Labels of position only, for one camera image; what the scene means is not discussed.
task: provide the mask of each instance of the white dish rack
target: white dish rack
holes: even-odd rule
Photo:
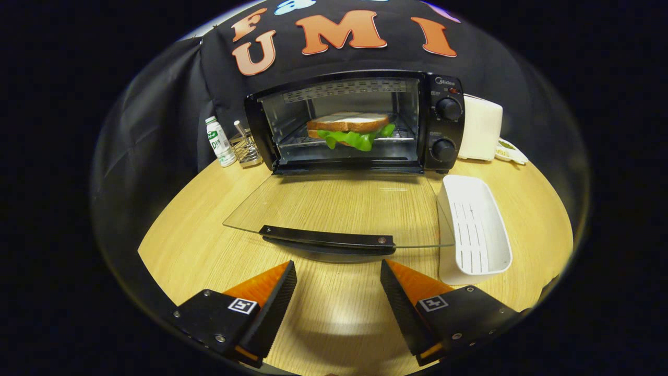
[[[512,250],[489,186],[475,177],[448,175],[438,194],[442,237],[439,277],[447,284],[477,284],[505,272]]]

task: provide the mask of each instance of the sandwich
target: sandwich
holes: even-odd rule
[[[306,128],[309,137],[324,139],[330,149],[340,143],[360,151],[370,151],[376,137],[392,135],[394,124],[384,114],[341,111],[310,120]]]

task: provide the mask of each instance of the lettuce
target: lettuce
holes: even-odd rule
[[[370,133],[318,130],[318,136],[325,140],[330,149],[334,149],[337,143],[347,143],[359,151],[371,151],[371,144],[373,144],[373,140],[378,137],[378,134],[383,137],[390,137],[392,132],[394,132],[394,124],[388,124],[383,128]]]

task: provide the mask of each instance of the letter m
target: letter m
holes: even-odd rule
[[[295,24],[304,29],[306,47],[301,50],[304,55],[320,54],[327,51],[328,45],[320,37],[325,38],[336,48],[343,48],[350,33],[353,40],[350,46],[355,48],[382,48],[387,42],[380,38],[373,18],[374,11],[350,11],[343,16],[341,23],[334,23],[322,15],[302,18]]]

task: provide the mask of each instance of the orange letter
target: orange letter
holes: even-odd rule
[[[267,11],[267,8],[262,8],[258,11],[253,12],[252,15],[242,18],[239,22],[232,25],[232,28],[236,32],[234,39],[232,41],[238,41],[243,38],[246,34],[255,30],[254,24],[260,22],[260,14]]]
[[[411,19],[417,22],[422,28],[424,38],[427,40],[427,43],[423,44],[422,47],[427,52],[441,56],[448,56],[449,58],[457,56],[457,53],[450,48],[445,34],[443,34],[443,30],[446,29],[445,26],[438,22],[420,17],[411,17]]]
[[[264,72],[271,67],[271,64],[274,63],[274,59],[276,59],[276,49],[274,48],[273,39],[274,34],[276,34],[276,30],[268,31],[255,39],[255,41],[260,42],[262,45],[262,53],[265,55],[259,63],[251,61],[251,54],[248,52],[248,49],[251,47],[250,42],[244,43],[232,51],[232,55],[236,58],[239,72],[246,76],[253,76]]]
[[[336,48],[343,48],[348,35],[353,33],[350,46],[355,48],[381,48],[387,46],[387,42],[380,38],[376,30],[373,18],[374,11],[350,11],[343,16],[341,23],[333,23],[322,15],[312,15],[295,22],[297,26],[304,29],[306,36],[306,48],[301,50],[304,55],[319,54],[329,48],[322,43],[320,37],[324,37]]]

